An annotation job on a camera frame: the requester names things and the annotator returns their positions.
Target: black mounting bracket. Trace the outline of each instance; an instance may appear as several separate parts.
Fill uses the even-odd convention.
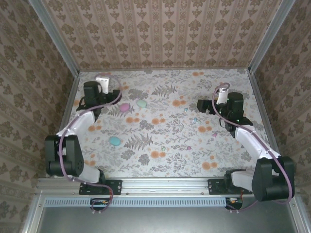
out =
[[[240,195],[252,194],[252,192],[241,188],[241,187],[231,187],[228,189],[224,179],[209,179],[208,183],[208,193],[210,195]]]
[[[122,180],[106,180],[104,185],[112,189],[114,196],[121,195]],[[104,187],[96,187],[81,183],[79,195],[109,195],[109,190]]]

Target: fern print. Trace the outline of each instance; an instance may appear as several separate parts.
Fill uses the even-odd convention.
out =
[[[188,149],[188,146],[187,146],[187,145],[174,145],[174,146],[172,146],[172,148],[173,148],[174,150],[183,151],[183,150],[187,150],[187,149]]]
[[[134,107],[130,104],[130,109],[126,112],[120,111],[120,105],[113,106],[108,112],[108,115],[114,116],[114,117],[125,117],[127,114],[134,112]]]
[[[144,149],[147,145],[150,146],[151,143],[153,143],[151,136],[149,137],[144,136],[142,134],[139,134],[140,136],[134,135],[132,136],[127,143],[125,143],[124,147],[130,148],[130,149]]]
[[[175,86],[173,87],[172,85],[169,87],[167,85],[165,86],[158,86],[151,94],[156,95],[156,96],[163,96],[163,97],[168,97],[171,93],[175,93],[177,90]]]
[[[175,155],[171,155],[169,158],[166,159],[167,163],[169,165],[173,165],[174,171],[177,172],[180,170],[183,170],[185,166],[187,165],[187,161],[180,153],[177,153]]]
[[[169,132],[170,132],[170,130],[168,130],[168,129],[158,129],[158,130],[152,130],[151,131],[152,134],[160,134],[160,135],[164,135],[164,134],[167,134]]]
[[[136,99],[146,99],[148,98],[148,93],[147,92],[143,92],[137,89],[131,89],[128,91],[128,98],[130,100],[136,100]]]
[[[200,79],[198,82],[197,88],[204,88],[206,91],[209,91],[210,88],[212,87],[212,82],[207,79]]]
[[[160,171],[160,172],[166,172],[168,171],[170,168],[170,166],[168,165],[158,165],[158,166],[153,166],[152,168],[150,168],[150,171]]]
[[[166,128],[171,131],[172,135],[178,134],[185,129],[185,125],[180,121],[180,119],[175,118],[173,121],[166,123]]]

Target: floral patterned surface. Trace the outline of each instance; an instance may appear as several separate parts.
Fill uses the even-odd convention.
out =
[[[83,96],[83,83],[93,80],[96,74],[80,74],[71,118]],[[220,82],[229,82],[230,91],[243,93],[246,116],[266,140],[245,69],[114,71],[111,74],[122,83],[122,99],[102,109],[80,142],[86,164],[102,169],[107,177],[223,176],[230,168],[255,166],[256,160],[219,125],[218,117],[200,113],[196,108],[198,99],[211,99]],[[111,80],[110,91],[117,86]],[[147,102],[146,108],[136,104],[139,99]],[[130,104],[128,112],[119,110],[123,103]],[[111,136],[120,138],[121,145],[111,145]]]

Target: purple cable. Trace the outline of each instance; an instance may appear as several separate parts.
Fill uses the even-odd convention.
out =
[[[102,73],[99,73],[95,76],[98,77],[102,75]],[[113,100],[111,101],[110,103],[106,103],[106,104],[102,104],[102,105],[98,105],[98,106],[95,106],[95,107],[91,107],[89,109],[86,109],[84,111],[82,111],[81,113],[79,113],[72,121],[71,123],[67,126],[67,128],[64,130],[62,136],[60,137],[60,140],[59,140],[59,162],[60,162],[60,167],[62,169],[62,172],[63,172],[63,175],[69,180],[69,181],[77,181],[77,182],[80,182],[80,183],[85,183],[85,184],[88,184],[88,185],[91,185],[91,186],[95,186],[95,187],[104,187],[104,188],[107,188],[109,190],[109,193],[111,194],[110,195],[110,199],[109,199],[109,202],[108,204],[101,210],[101,211],[104,211],[105,209],[108,208],[108,206],[111,204],[112,202],[112,199],[113,199],[113,190],[107,186],[107,185],[104,185],[104,184],[96,184],[96,183],[91,183],[91,182],[86,182],[86,181],[82,181],[80,180],[79,178],[73,178],[71,179],[70,177],[68,177],[67,173],[66,173],[66,170],[65,170],[65,167],[64,167],[64,160],[63,160],[63,141],[64,141],[64,138],[65,138],[65,135],[67,133],[68,130],[71,129],[71,127],[73,126],[73,124],[79,119],[80,116],[82,116],[83,114],[89,112],[89,111],[92,111],[92,110],[95,110],[95,109],[98,109],[98,108],[103,108],[103,107],[107,107],[111,104],[114,104],[116,101],[118,101],[118,99],[120,98],[121,96],[121,92],[122,92],[122,85],[120,83],[120,81],[115,78],[114,76],[112,75],[107,75],[107,74],[104,74],[105,76],[110,76],[111,78],[114,78],[119,86],[120,86],[120,93],[118,94],[118,96]]]
[[[242,125],[236,124],[236,123],[234,123],[234,122],[232,122],[232,121],[230,121],[230,120],[227,120],[227,119],[225,119],[224,117],[222,117],[222,116],[218,113],[218,111],[217,111],[217,109],[216,109],[216,107],[215,107],[214,98],[215,98],[215,95],[216,95],[216,92],[218,91],[218,89],[220,89],[220,88],[223,87],[224,85],[227,85],[227,88],[225,89],[225,91],[229,89],[230,84],[229,84],[229,83],[223,83],[223,84],[219,85],[218,87],[216,87],[216,89],[215,89],[215,91],[214,91],[214,93],[213,93],[213,96],[212,96],[212,106],[213,106],[213,109],[214,109],[216,115],[219,116],[219,117],[220,117],[222,120],[224,120],[225,122],[230,123],[231,125],[234,125],[234,126],[236,126],[236,127],[240,127],[240,128],[242,128],[242,129],[248,131],[249,133],[251,133],[251,135],[253,135],[253,136],[257,139],[257,141],[263,146],[263,148],[266,150],[266,152],[268,152],[269,155],[271,155],[271,157],[272,157],[273,160],[275,161],[276,165],[277,165],[278,168],[281,170],[281,172],[282,172],[282,174],[283,174],[283,176],[284,176],[284,178],[285,178],[285,180],[286,180],[288,189],[289,189],[289,194],[288,194],[288,198],[287,198],[286,201],[275,201],[275,202],[277,202],[277,203],[279,203],[279,204],[287,204],[287,203],[289,203],[289,202],[291,201],[292,195],[293,195],[292,185],[291,185],[290,179],[288,178],[288,176],[287,176],[287,174],[286,174],[284,168],[283,168],[282,165],[279,163],[279,161],[277,160],[277,158],[275,157],[275,155],[274,155],[271,151],[269,151],[269,148],[264,144],[264,142],[262,141],[262,139],[261,139],[259,136],[257,136],[256,134],[252,134],[252,131],[251,131],[250,129],[248,129],[248,128],[242,126]]]

